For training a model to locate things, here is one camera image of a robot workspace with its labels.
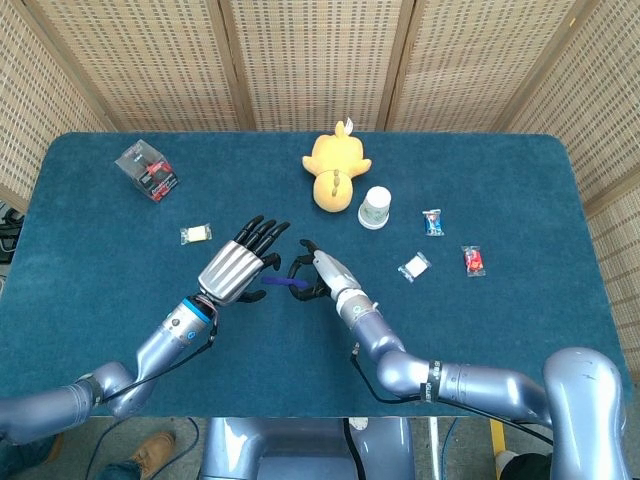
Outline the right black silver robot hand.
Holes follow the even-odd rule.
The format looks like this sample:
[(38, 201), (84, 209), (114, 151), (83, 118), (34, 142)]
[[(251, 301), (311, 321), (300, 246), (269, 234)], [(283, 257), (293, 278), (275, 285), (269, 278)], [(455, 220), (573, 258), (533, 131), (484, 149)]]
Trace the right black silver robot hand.
[(341, 292), (361, 288), (360, 283), (346, 266), (319, 249), (314, 242), (301, 239), (299, 243), (307, 249), (308, 253), (295, 258), (289, 268), (287, 278), (295, 280), (296, 273), (301, 266), (311, 265), (317, 272), (317, 280), (315, 284), (304, 289), (290, 285), (289, 291), (294, 298), (299, 301), (309, 301), (329, 296), (336, 301)]

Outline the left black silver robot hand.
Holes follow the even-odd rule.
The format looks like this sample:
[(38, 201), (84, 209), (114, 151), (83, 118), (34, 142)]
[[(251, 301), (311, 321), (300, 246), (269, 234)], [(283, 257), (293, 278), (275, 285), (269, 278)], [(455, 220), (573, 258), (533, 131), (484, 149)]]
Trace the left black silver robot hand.
[(280, 255), (267, 251), (289, 226), (287, 221), (265, 221), (263, 215), (251, 219), (232, 240), (223, 245), (199, 274), (201, 292), (219, 306), (260, 301), (266, 292), (251, 292), (247, 288), (263, 270), (280, 269)]

